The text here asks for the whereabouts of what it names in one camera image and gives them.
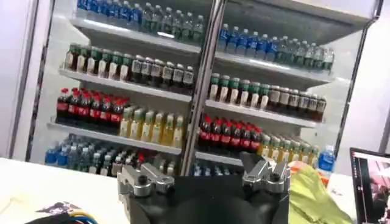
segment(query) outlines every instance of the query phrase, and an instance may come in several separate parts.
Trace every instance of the shelf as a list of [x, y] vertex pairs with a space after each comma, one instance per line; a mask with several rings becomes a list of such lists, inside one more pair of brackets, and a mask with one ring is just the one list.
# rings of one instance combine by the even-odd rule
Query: shelf
[[178, 94], [178, 93], [172, 93], [169, 91], [164, 91], [161, 89], [156, 89], [156, 88], [152, 88], [152, 87], [148, 87], [148, 86], [141, 86], [141, 85], [137, 85], [137, 84], [133, 84], [133, 83], [121, 82], [121, 81], [110, 80], [110, 79], [102, 79], [102, 78], [92, 76], [92, 75], [69, 71], [67, 69], [59, 69], [59, 73], [62, 76], [69, 77], [71, 79], [76, 79], [76, 80], [83, 81], [83, 82], [97, 83], [97, 84], [101, 84], [101, 85], [105, 85], [105, 86], [126, 89], [129, 91], [148, 94], [148, 95], [152, 95], [152, 96], [163, 97], [163, 98], [177, 100], [177, 101], [186, 102], [186, 103], [191, 101], [190, 96], [186, 96], [186, 95]]
[[220, 155], [215, 155], [215, 154], [205, 153], [205, 152], [196, 152], [195, 157], [197, 159], [203, 159], [203, 160], [217, 162], [217, 163], [243, 166], [243, 162], [241, 162], [240, 159], [230, 158], [227, 156], [220, 156]]
[[108, 135], [96, 131], [91, 131], [91, 130], [86, 130], [82, 128], [77, 128], [77, 127], [72, 127], [72, 126], [67, 126], [63, 124], [58, 124], [54, 122], [55, 118], [52, 117], [52, 120], [50, 123], [47, 123], [48, 129], [50, 130], [57, 130], [57, 131], [65, 131], [68, 133], [72, 133], [75, 135], [81, 135], [81, 136], [86, 136], [89, 138], [94, 138], [94, 139], [100, 139], [104, 141], [109, 141], [109, 142], [115, 142], [119, 144], [124, 144], [124, 145], [130, 145], [133, 147], [138, 147], [142, 149], [149, 149], [149, 150], [154, 150], [158, 152], [163, 152], [163, 153], [169, 153], [173, 155], [179, 155], [181, 153], [181, 149], [173, 148], [173, 147], [168, 147], [164, 145], [158, 145], [150, 142], [143, 142], [143, 141], [137, 141], [129, 138], [123, 138], [115, 135]]
[[70, 19], [70, 22], [76, 27], [97, 31], [100, 33], [107, 33], [109, 35], [116, 35], [122, 38], [126, 38], [128, 40], [140, 41], [146, 44], [157, 45], [159, 47], [164, 47], [164, 48], [173, 49], [176, 51], [181, 51], [186, 53], [198, 54], [200, 52], [200, 47], [174, 41], [167, 37], [153, 36], [147, 33], [125, 29], [122, 27], [109, 25], [106, 23], [100, 23], [89, 19], [74, 18], [74, 19]]
[[296, 82], [299, 83], [299, 85], [304, 86], [304, 88], [319, 86], [334, 81], [334, 78], [329, 76], [328, 71], [308, 71], [269, 61], [246, 58], [222, 52], [216, 53], [216, 61], [223, 66], [236, 64], [237, 66], [240, 66], [240, 69], [242, 67], [260, 69], [266, 72], [266, 74], [261, 75], [269, 75], [272, 76], [273, 79], [275, 79], [275, 76], [277, 75], [280, 79], [283, 79], [283, 82]]
[[300, 127], [316, 128], [318, 126], [318, 123], [313, 121], [306, 121], [296, 117], [289, 117], [282, 114], [276, 114], [276, 113], [271, 113], [262, 110], [254, 110], [248, 107], [240, 107], [240, 106], [231, 105], [227, 103], [215, 102], [214, 100], [206, 100], [206, 106], [210, 108], [231, 111], [234, 113], [245, 114], [248, 116], [260, 117], [260, 118], [269, 119], [273, 121], [279, 121], [279, 122], [292, 124]]

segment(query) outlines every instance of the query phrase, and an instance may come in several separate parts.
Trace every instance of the plastic bottle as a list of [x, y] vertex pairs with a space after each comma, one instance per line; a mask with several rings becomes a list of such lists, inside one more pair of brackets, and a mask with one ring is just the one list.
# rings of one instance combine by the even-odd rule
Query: plastic bottle
[[267, 54], [267, 48], [268, 48], [268, 35], [263, 34], [263, 36], [259, 39], [257, 46], [256, 46], [256, 54], [255, 58], [264, 60]]
[[238, 28], [238, 26], [235, 26], [235, 27], [233, 27], [233, 30], [229, 36], [228, 41], [227, 41], [227, 45], [226, 45], [226, 52], [227, 53], [230, 53], [230, 54], [236, 53], [238, 38], [239, 38], [239, 28]]
[[217, 50], [225, 52], [226, 51], [226, 44], [227, 40], [229, 38], [229, 25], [225, 23], [221, 30], [219, 31], [219, 36], [218, 36], [218, 46]]
[[267, 46], [266, 61], [275, 61], [276, 53], [278, 51], [278, 38], [272, 37]]
[[183, 141], [183, 116], [178, 116], [176, 119], [176, 126], [173, 134], [173, 143], [172, 146], [178, 149], [182, 148]]
[[203, 16], [198, 15], [197, 16], [197, 21], [194, 26], [194, 36], [193, 36], [193, 41], [195, 44], [200, 44], [202, 42], [203, 38], [203, 31], [204, 31], [204, 21], [203, 21]]
[[161, 6], [156, 5], [152, 14], [152, 22], [151, 22], [151, 32], [157, 33], [161, 29], [161, 21], [164, 17], [163, 10]]
[[249, 31], [248, 29], [244, 29], [242, 34], [239, 36], [236, 47], [236, 54], [245, 55], [246, 47], [248, 44]]
[[172, 34], [176, 40], [182, 39], [183, 14], [181, 10], [176, 10], [176, 14], [172, 23]]
[[259, 42], [258, 32], [254, 31], [253, 35], [248, 38], [245, 55], [254, 58], [256, 54], [257, 43]]
[[193, 14], [191, 12], [187, 13], [185, 21], [183, 23], [183, 32], [182, 39], [184, 41], [192, 41], [193, 40]]

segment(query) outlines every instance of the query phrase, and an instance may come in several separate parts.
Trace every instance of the bottle label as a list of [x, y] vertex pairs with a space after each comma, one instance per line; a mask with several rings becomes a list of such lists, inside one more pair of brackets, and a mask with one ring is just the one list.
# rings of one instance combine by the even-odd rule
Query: bottle label
[[175, 69], [173, 72], [173, 81], [182, 82], [184, 76], [184, 71], [180, 69]]
[[271, 102], [278, 103], [278, 102], [279, 102], [279, 98], [280, 98], [280, 92], [279, 92], [279, 91], [272, 90], [272, 91], [270, 92], [270, 98], [269, 98], [269, 100], [270, 100]]
[[93, 74], [94, 68], [95, 68], [95, 59], [89, 58], [88, 65], [87, 65], [87, 73]]
[[236, 103], [238, 97], [238, 89], [232, 89], [232, 95], [230, 96], [230, 103]]
[[121, 66], [121, 80], [126, 80], [127, 73], [129, 73], [129, 67], [127, 65]]
[[127, 137], [127, 127], [129, 125], [129, 121], [121, 121], [121, 129], [119, 131], [119, 136]]
[[309, 98], [301, 97], [299, 99], [299, 105], [298, 105], [299, 108], [306, 109], [308, 105], [309, 105]]
[[218, 85], [217, 84], [211, 85], [211, 90], [210, 90], [210, 99], [211, 100], [216, 100], [217, 91], [218, 91]]
[[85, 64], [85, 57], [83, 55], [78, 56], [77, 58], [77, 71], [82, 72]]
[[228, 88], [226, 86], [223, 86], [221, 88], [221, 96], [219, 97], [220, 102], [226, 101], [227, 91], [228, 91]]
[[69, 104], [67, 104], [67, 103], [57, 103], [57, 110], [68, 111], [68, 109], [69, 109]]
[[241, 106], [245, 106], [246, 105], [246, 102], [248, 101], [248, 91], [243, 91], [243, 93], [241, 93], [241, 99], [239, 101], [239, 104]]
[[142, 64], [139, 61], [134, 60], [132, 64], [132, 72], [141, 73], [141, 68], [142, 68]]
[[258, 102], [258, 94], [256, 93], [252, 95], [252, 101], [250, 102], [250, 107], [255, 108], [257, 106], [257, 102]]

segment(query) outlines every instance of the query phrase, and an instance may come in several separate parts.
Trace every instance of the red label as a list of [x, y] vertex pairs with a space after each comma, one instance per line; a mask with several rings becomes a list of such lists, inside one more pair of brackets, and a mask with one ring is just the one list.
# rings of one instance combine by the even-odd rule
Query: red label
[[69, 105], [69, 113], [71, 114], [77, 114], [77, 107], [74, 105]]
[[99, 110], [90, 110], [90, 116], [93, 118], [100, 118], [100, 111]]
[[222, 136], [221, 142], [228, 144], [230, 142], [230, 136]]
[[120, 122], [121, 119], [122, 119], [122, 115], [111, 114], [111, 121], [112, 122]]
[[100, 118], [106, 121], [109, 121], [111, 119], [111, 114], [108, 112], [100, 112]]
[[66, 111], [69, 109], [69, 104], [67, 103], [57, 103], [57, 110]]

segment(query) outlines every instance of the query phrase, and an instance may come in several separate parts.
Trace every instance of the soda bottle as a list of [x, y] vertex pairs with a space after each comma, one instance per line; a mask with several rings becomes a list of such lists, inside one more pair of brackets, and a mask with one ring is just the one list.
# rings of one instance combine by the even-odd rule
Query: soda bottle
[[64, 123], [68, 118], [69, 96], [68, 89], [62, 88], [61, 95], [57, 98], [57, 117], [56, 122]]
[[258, 32], [254, 31], [253, 35], [248, 38], [245, 55], [254, 58], [256, 54], [257, 43], [259, 42]]
[[226, 44], [227, 44], [227, 40], [228, 40], [229, 36], [230, 36], [229, 25], [227, 23], [225, 23], [222, 26], [222, 29], [219, 31], [218, 46], [217, 46], [219, 51], [225, 52]]
[[153, 16], [152, 4], [147, 2], [142, 14], [142, 29], [144, 32], [152, 32], [152, 16]]
[[237, 47], [236, 47], [236, 54], [238, 55], [245, 55], [246, 52], [246, 47], [248, 45], [248, 29], [244, 29], [242, 34], [239, 36], [238, 41], [237, 41]]
[[157, 33], [161, 30], [161, 21], [164, 17], [161, 6], [156, 5], [152, 14], [151, 32]]
[[183, 23], [182, 39], [184, 41], [193, 40], [193, 14], [188, 12]]
[[276, 53], [278, 51], [278, 38], [272, 37], [267, 45], [266, 61], [275, 61]]
[[262, 60], [266, 58], [268, 44], [268, 35], [263, 34], [257, 43], [255, 58]]
[[239, 38], [238, 26], [233, 27], [233, 30], [227, 40], [226, 52], [230, 54], [236, 53], [237, 42]]
[[167, 7], [165, 10], [165, 16], [162, 21], [164, 33], [172, 34], [172, 22], [173, 22], [172, 9], [170, 7]]
[[288, 44], [288, 37], [283, 36], [283, 38], [278, 42], [277, 46], [277, 52], [275, 56], [275, 62], [277, 63], [284, 63], [286, 60], [287, 55], [287, 44]]
[[316, 50], [316, 43], [312, 43], [311, 46], [306, 51], [304, 66], [307, 69], [311, 69], [314, 65], [313, 57], [314, 57], [315, 50]]
[[335, 54], [333, 48], [324, 49], [324, 64], [322, 69], [330, 71], [332, 70], [333, 61], [335, 60]]
[[194, 26], [194, 36], [193, 36], [193, 41], [197, 45], [198, 44], [200, 45], [200, 43], [202, 42], [203, 29], [204, 29], [203, 23], [204, 23], [203, 16], [202, 15], [198, 15], [196, 24]]
[[112, 103], [108, 96], [104, 97], [103, 104], [101, 107], [100, 113], [100, 124], [105, 128], [105, 131], [110, 132], [111, 128], [111, 112], [112, 112]]

